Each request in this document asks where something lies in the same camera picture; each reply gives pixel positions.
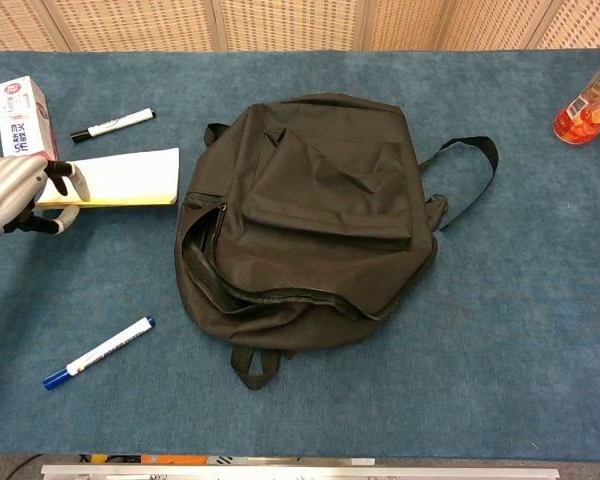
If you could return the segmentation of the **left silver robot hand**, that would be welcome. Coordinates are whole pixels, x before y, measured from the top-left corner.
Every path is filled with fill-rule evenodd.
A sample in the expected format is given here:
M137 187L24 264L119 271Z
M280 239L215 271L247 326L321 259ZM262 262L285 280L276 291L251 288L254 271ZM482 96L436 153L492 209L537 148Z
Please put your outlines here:
M61 195L68 194L65 179L71 182L82 201L90 200L86 179L72 162L50 160L42 152L0 157L0 235L15 230L58 235L68 229L79 213L77 206L65 208L53 219L33 213L36 196L48 181Z

